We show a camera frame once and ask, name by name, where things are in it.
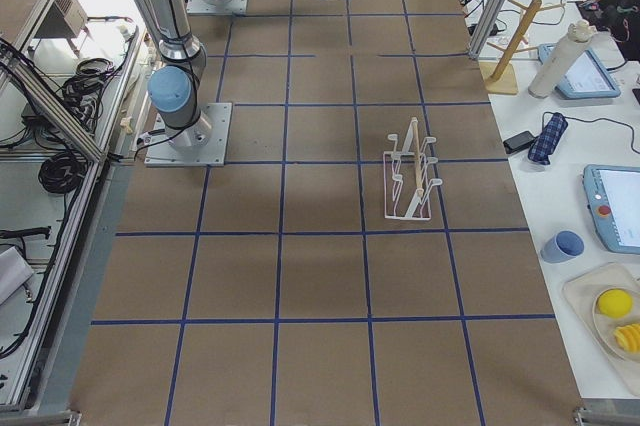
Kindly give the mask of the blue cup on side table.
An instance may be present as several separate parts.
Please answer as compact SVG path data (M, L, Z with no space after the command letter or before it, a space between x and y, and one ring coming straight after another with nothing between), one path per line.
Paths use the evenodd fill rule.
M540 251L541 258L548 263L561 263L580 256L584 242L575 232L563 230L551 237Z

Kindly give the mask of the black phone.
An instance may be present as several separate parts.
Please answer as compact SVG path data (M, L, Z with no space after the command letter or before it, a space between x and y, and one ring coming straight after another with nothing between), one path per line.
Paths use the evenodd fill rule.
M507 155L515 154L529 149L537 137L530 131L523 131L503 141L503 147Z

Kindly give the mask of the wooden mug tree stand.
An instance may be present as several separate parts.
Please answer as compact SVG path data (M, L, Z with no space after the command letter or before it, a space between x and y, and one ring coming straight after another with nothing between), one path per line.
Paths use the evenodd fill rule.
M532 46L522 47L521 43L539 11L562 7L560 3L543 6L542 0L531 0L528 6L516 0L508 1L520 9L519 24L505 48L490 42L487 43L488 46L502 52L498 62L481 61L479 63L485 88L489 94L516 95L519 92L515 70L511 65L513 55L533 50Z

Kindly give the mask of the plaid folded umbrella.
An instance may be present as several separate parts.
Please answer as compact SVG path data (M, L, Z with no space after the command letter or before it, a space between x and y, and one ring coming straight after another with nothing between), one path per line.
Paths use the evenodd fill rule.
M554 154L567 128L568 121L565 116L561 113L553 113L530 147L528 160L538 165L549 165L550 157Z

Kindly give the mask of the white cylindrical bottle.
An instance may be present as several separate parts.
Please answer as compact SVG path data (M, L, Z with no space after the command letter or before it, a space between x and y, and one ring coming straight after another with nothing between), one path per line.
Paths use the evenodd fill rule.
M596 27L580 19L568 26L565 35L558 40L549 56L542 62L528 92L536 98L546 98L563 79L570 67L588 48Z

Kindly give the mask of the blue teach pendant far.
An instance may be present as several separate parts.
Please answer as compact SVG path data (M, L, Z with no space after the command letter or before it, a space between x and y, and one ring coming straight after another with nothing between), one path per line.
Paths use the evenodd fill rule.
M589 46L567 70L555 90L569 100L615 98L621 94L616 81Z

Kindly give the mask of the blue teach pendant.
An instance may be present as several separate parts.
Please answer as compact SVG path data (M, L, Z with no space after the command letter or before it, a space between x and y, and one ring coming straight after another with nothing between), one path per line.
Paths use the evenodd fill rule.
M555 90L569 100L615 98L621 94L616 81L589 46L567 70Z
M605 248L639 254L639 168L590 164L583 170L582 184Z

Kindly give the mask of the blue teach pendant near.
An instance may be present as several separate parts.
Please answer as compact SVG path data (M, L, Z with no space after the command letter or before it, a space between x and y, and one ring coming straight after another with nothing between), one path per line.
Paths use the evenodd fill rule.
M583 170L582 184L605 248L639 254L639 168L590 164Z

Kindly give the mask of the cream tray side table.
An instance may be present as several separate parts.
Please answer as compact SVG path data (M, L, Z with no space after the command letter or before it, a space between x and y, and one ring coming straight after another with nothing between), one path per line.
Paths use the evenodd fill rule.
M614 319L599 312L596 300L608 289L623 289L632 296L633 307L626 316ZM567 281L562 293L628 391L639 396L639 352L625 352L614 338L616 327L639 324L639 281L624 265L607 263Z

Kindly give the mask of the yellow toy lemon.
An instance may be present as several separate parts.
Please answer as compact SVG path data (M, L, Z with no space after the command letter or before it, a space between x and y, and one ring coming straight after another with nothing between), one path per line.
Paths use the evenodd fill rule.
M623 289L608 289L598 296L596 306L601 314L618 319L631 311L633 298Z

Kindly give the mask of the person at desk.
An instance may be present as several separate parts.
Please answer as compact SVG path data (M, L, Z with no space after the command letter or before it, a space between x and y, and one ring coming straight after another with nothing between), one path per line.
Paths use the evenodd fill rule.
M594 0L602 23L623 46L630 59L639 58L639 0Z

